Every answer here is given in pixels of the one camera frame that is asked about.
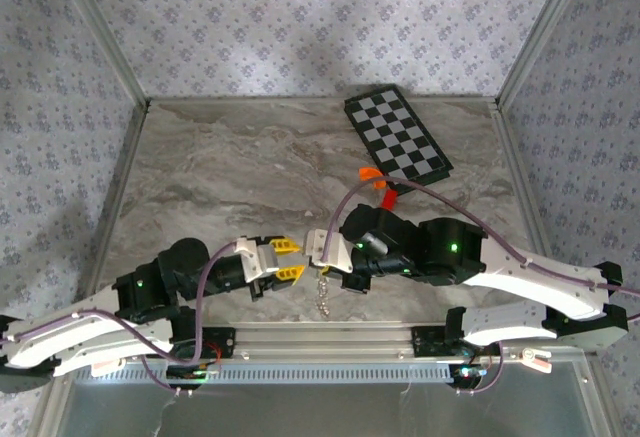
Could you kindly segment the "metal bead chain keyring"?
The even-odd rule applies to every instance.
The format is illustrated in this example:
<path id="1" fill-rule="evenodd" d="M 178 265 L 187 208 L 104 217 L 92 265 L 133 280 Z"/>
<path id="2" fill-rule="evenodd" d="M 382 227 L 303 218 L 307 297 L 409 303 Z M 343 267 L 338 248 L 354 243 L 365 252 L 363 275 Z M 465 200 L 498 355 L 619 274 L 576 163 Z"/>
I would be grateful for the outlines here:
<path id="1" fill-rule="evenodd" d="M 317 299 L 316 307 L 323 319 L 330 317 L 330 310 L 328 307 L 328 279 L 323 273 L 317 275 Z"/>

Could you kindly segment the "aluminium extrusion beam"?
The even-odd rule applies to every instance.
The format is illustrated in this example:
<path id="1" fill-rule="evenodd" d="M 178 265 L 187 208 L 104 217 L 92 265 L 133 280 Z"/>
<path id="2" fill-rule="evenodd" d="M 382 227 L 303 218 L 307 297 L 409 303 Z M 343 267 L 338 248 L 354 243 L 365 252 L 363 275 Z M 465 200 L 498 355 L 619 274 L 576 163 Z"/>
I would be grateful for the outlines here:
<path id="1" fill-rule="evenodd" d="M 404 363 L 417 361 L 413 323 L 388 322 L 222 322 L 236 329 L 234 362 Z"/>

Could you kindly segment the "orange curved plastic piece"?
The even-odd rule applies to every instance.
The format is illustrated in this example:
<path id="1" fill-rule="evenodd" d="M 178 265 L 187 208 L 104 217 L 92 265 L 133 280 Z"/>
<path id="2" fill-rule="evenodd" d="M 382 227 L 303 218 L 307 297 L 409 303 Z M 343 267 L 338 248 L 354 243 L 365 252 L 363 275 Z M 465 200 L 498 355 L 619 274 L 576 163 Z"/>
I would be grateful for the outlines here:
<path id="1" fill-rule="evenodd" d="M 381 190 L 387 187 L 385 180 L 382 180 L 384 174 L 375 167 L 361 167 L 359 169 L 359 179 L 362 182 L 368 182 L 374 189 Z"/>

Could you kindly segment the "black white chessboard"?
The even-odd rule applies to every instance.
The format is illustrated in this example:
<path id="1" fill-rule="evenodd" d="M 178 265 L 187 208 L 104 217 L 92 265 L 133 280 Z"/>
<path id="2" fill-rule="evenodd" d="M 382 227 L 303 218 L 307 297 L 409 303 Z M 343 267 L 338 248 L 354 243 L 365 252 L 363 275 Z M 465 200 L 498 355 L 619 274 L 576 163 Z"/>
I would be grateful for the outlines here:
<path id="1" fill-rule="evenodd" d="M 349 98 L 344 112 L 382 174 L 421 185 L 450 176 L 453 165 L 397 86 Z"/>

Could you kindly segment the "grey metal sheet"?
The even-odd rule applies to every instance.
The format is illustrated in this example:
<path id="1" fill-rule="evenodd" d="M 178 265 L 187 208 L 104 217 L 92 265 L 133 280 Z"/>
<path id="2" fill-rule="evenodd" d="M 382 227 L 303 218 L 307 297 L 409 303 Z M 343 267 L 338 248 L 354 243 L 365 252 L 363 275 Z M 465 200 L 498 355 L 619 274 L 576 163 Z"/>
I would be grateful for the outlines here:
<path id="1" fill-rule="evenodd" d="M 205 384 L 177 396 L 122 371 L 100 379 L 79 371 L 56 384 L 29 437 L 620 435 L 587 360 L 572 352 L 556 352 L 550 374 L 493 366 L 486 390 L 474 394 L 446 383 L 254 383 Z"/>

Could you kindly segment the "white red tag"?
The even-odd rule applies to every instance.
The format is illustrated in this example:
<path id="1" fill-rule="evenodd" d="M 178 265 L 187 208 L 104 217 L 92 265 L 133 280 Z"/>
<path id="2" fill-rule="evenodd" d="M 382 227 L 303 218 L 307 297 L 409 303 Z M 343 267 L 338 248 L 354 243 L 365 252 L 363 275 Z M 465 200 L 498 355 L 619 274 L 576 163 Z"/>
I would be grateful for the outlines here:
<path id="1" fill-rule="evenodd" d="M 518 361 L 531 370 L 550 374 L 552 372 L 551 357 L 550 351 L 526 347 L 521 351 Z"/>

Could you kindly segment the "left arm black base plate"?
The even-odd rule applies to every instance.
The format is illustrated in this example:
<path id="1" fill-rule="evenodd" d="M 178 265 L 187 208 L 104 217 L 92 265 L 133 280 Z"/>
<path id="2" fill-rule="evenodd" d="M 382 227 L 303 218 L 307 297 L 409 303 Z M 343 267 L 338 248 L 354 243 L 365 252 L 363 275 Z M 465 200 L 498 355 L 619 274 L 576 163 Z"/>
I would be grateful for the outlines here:
<path id="1" fill-rule="evenodd" d="M 203 327 L 201 360 L 231 358 L 235 348 L 236 329 L 233 327 Z M 181 360 L 190 360 L 195 352 L 195 330 L 183 328 L 174 332 L 170 354 Z"/>

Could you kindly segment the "aluminium table edge rail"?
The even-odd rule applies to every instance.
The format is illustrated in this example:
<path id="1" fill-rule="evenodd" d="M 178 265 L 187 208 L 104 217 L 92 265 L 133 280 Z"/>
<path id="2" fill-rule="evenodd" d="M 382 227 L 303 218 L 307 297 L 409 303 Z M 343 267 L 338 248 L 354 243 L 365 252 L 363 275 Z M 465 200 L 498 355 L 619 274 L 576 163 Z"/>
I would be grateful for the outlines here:
<path id="1" fill-rule="evenodd" d="M 73 303 L 89 297 L 99 288 L 111 237 L 121 209 L 124 191 L 149 106 L 150 100 L 146 99 L 141 105 L 136 105 L 131 113 L 98 224 L 90 240 L 88 261 L 82 268 L 75 284 Z"/>
<path id="2" fill-rule="evenodd" d="M 534 257 L 535 255 L 547 257 L 551 253 L 549 239 L 517 148 L 515 135 L 497 104 L 490 102 L 488 108 L 501 155 L 511 179 L 517 206 L 516 216 L 509 217 L 508 222 L 518 231 L 518 237 L 504 232 L 504 239 L 525 257 Z"/>

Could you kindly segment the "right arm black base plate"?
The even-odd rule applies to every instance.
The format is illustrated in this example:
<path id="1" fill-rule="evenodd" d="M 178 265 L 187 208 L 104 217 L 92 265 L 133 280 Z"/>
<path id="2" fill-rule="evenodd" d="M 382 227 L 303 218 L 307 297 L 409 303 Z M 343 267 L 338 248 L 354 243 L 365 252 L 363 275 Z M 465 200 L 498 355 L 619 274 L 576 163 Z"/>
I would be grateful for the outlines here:
<path id="1" fill-rule="evenodd" d="M 411 328 L 411 344 L 415 357 L 499 357 L 497 343 L 478 346 L 465 341 L 461 333 L 445 325 L 421 325 Z"/>

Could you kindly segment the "aluminium frame post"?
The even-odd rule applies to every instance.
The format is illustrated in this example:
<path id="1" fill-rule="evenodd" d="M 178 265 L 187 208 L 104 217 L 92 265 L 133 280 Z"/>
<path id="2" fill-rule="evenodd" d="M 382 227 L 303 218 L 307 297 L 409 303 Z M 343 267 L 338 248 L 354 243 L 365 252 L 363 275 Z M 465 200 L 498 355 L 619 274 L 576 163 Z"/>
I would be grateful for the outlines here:
<path id="1" fill-rule="evenodd" d="M 148 107 L 148 98 L 139 84 L 133 68 L 121 50 L 96 0 L 73 0 L 86 25 L 91 30 L 105 58 L 112 66 L 127 94 L 138 108 Z"/>
<path id="2" fill-rule="evenodd" d="M 570 2 L 546 0 L 496 97 L 496 105 L 501 112 L 506 112 L 512 105 Z"/>

